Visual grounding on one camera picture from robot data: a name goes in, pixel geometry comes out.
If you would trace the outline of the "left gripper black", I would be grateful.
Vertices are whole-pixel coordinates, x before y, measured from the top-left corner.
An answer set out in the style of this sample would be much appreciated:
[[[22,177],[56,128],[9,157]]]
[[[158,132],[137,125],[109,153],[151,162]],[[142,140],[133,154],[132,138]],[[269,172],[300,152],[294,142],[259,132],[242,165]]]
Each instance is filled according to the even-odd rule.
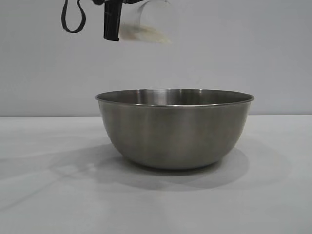
[[[135,4],[145,0],[94,0],[95,5],[104,4],[104,38],[119,41],[121,3]]]

